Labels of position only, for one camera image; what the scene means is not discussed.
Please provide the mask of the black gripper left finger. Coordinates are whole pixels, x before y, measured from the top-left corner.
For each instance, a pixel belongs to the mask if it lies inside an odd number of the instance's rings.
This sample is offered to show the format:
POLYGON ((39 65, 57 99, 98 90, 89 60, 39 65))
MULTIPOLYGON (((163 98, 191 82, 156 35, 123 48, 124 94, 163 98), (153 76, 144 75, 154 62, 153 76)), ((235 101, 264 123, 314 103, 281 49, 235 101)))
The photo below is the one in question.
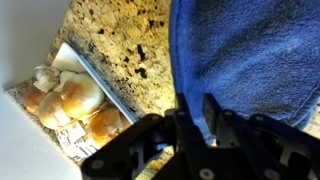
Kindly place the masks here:
POLYGON ((175 112, 177 146, 187 156, 195 156, 201 151, 202 134, 191 118, 185 96, 178 93, 176 102, 178 108, 175 112))

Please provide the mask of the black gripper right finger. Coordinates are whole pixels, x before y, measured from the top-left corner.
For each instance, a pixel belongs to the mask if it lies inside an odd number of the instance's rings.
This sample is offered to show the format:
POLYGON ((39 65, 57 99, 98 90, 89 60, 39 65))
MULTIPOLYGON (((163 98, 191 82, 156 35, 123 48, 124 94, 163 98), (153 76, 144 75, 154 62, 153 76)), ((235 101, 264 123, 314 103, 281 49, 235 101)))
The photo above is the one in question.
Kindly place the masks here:
POLYGON ((233 147, 233 135, 227 116, 211 94, 203 97, 203 115, 218 147, 233 147))

